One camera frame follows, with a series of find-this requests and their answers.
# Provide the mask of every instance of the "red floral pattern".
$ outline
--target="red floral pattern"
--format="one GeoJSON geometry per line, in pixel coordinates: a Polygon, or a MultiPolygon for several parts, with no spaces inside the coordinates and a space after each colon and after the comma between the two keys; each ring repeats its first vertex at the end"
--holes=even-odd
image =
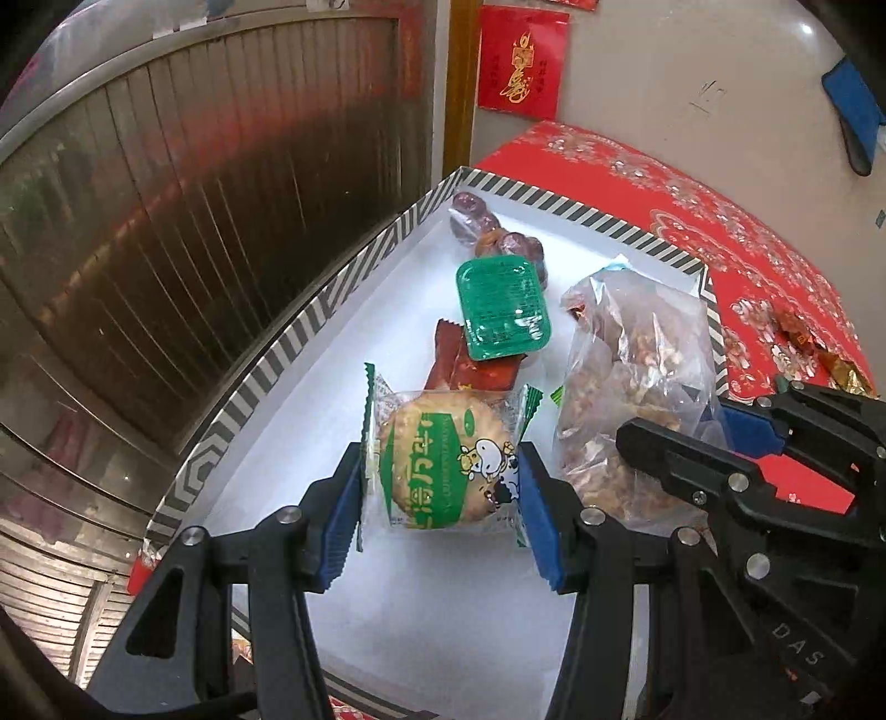
{"type": "Polygon", "coordinates": [[[720,308],[729,389],[749,402],[783,373],[827,385],[828,374],[775,331],[787,307],[830,351],[870,377],[840,296],[800,253],[733,202],[648,155],[587,130],[540,122],[479,166],[627,220],[704,260],[720,308]]]}
{"type": "Polygon", "coordinates": [[[330,697],[332,712],[335,713],[336,720],[376,720],[372,715],[367,715],[357,708],[352,708],[341,700],[330,697]]]}

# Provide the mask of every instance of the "red envelope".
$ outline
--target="red envelope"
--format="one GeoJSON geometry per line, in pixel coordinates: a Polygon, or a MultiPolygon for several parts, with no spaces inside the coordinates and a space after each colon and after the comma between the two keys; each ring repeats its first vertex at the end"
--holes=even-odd
{"type": "Polygon", "coordinates": [[[568,32],[568,12],[484,5],[477,105],[554,120],[568,32]]]}

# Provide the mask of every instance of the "red snack packet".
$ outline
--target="red snack packet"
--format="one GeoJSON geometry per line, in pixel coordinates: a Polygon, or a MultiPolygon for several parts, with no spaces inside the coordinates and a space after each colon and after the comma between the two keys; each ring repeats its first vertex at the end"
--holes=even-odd
{"type": "Polygon", "coordinates": [[[452,371],[455,368],[455,357],[458,346],[462,342],[464,332],[462,326],[448,320],[438,320],[434,331],[434,365],[424,383],[425,390],[448,390],[452,371]]]}
{"type": "Polygon", "coordinates": [[[425,390],[493,390],[514,388],[517,371],[525,356],[471,360],[464,328],[448,320],[437,322],[434,333],[435,361],[424,385],[425,390]]]}
{"type": "Polygon", "coordinates": [[[132,563],[132,569],[129,570],[129,579],[126,582],[127,594],[137,595],[141,592],[144,584],[148,582],[148,578],[151,577],[154,568],[158,564],[158,554],[149,547],[148,541],[145,540],[132,563]]]}

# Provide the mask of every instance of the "green plastic container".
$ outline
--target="green plastic container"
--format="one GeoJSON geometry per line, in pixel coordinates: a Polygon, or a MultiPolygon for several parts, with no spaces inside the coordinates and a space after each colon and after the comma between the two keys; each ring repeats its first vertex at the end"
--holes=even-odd
{"type": "Polygon", "coordinates": [[[518,255],[468,260],[455,273],[472,360],[541,350],[551,338],[539,276],[518,255]]]}

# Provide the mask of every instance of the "blue gripper pad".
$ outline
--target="blue gripper pad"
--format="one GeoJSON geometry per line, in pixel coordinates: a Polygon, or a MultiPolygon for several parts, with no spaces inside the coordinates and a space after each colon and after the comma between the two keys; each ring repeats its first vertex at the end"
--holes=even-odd
{"type": "Polygon", "coordinates": [[[536,472],[543,472],[539,467],[541,460],[535,448],[531,450],[534,458],[530,460],[527,457],[529,451],[525,450],[526,444],[521,442],[517,452],[520,472],[520,498],[517,503],[539,575],[548,581],[551,590],[559,591],[563,588],[565,578],[560,555],[560,534],[539,488],[539,480],[547,480],[548,475],[545,473],[543,477],[536,479],[536,472]]]}
{"type": "Polygon", "coordinates": [[[312,482],[299,506],[307,535],[298,554],[305,590],[325,592],[341,575],[362,501],[360,444],[352,442],[332,477],[312,482]]]}
{"type": "Polygon", "coordinates": [[[780,455],[784,441],[775,433],[772,424],[750,411],[723,405],[727,435],[733,450],[746,458],[780,455]]]}
{"type": "Polygon", "coordinates": [[[351,548],[354,529],[360,519],[360,463],[356,463],[347,477],[345,487],[323,529],[323,554],[318,575],[324,590],[341,575],[347,552],[351,548]]]}

